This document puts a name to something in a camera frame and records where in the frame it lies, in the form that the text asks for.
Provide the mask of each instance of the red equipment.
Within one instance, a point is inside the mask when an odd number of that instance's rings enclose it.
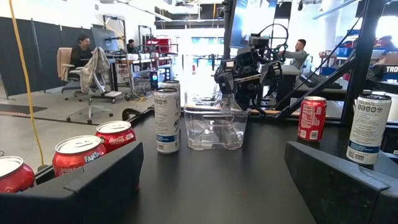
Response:
[[[55,176],[77,169],[106,154],[97,136],[78,136],[58,143],[52,159]]]
[[[172,41],[169,38],[155,38],[147,40],[146,45],[151,46],[151,49],[157,53],[166,54],[171,53],[171,43]]]
[[[0,157],[0,192],[20,192],[34,185],[35,174],[21,157]]]
[[[127,121],[110,121],[100,124],[95,135],[101,138],[107,153],[136,140],[136,134]]]
[[[307,96],[301,103],[298,137],[306,141],[320,141],[326,120],[326,99]]]

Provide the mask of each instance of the white can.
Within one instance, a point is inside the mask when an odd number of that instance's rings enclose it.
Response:
[[[358,97],[346,154],[348,159],[358,164],[376,163],[390,107],[390,96]]]
[[[164,154],[180,149],[180,97],[176,88],[155,90],[155,133],[157,150]]]
[[[181,86],[180,86],[180,81],[178,80],[169,80],[169,81],[164,81],[162,82],[162,88],[176,88],[178,97],[181,100]],[[181,102],[180,100],[178,101],[178,108],[181,107]]]

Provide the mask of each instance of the man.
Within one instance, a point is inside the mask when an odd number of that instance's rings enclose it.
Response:
[[[90,38],[85,34],[80,34],[77,38],[77,45],[72,48],[70,54],[70,64],[75,67],[83,67],[93,56],[90,50]]]
[[[290,63],[290,65],[295,66],[297,69],[301,69],[302,65],[305,62],[305,59],[307,59],[308,54],[306,53],[306,51],[304,51],[304,47],[307,44],[307,41],[305,41],[304,39],[300,39],[297,41],[295,49],[295,52],[289,52],[289,51],[285,51],[285,58],[292,58],[292,62]]]
[[[396,46],[392,43],[392,36],[387,35],[385,37],[381,37],[379,42],[380,42],[380,47],[386,49],[383,55],[387,55],[389,52],[397,51]]]
[[[136,54],[137,49],[135,48],[134,40],[129,39],[129,43],[127,44],[127,53],[129,54]]]

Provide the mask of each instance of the barcode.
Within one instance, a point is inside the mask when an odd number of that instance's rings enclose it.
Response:
[[[354,155],[355,155],[354,152],[351,152],[351,151],[348,152],[348,157],[354,158]]]
[[[318,131],[312,131],[310,139],[318,139]]]
[[[307,132],[304,131],[304,130],[301,130],[301,131],[300,131],[300,137],[301,137],[301,138],[305,138],[306,136],[307,136]]]
[[[363,161],[364,158],[365,158],[364,156],[355,154],[355,159],[357,159],[357,160],[359,160],[359,161]]]

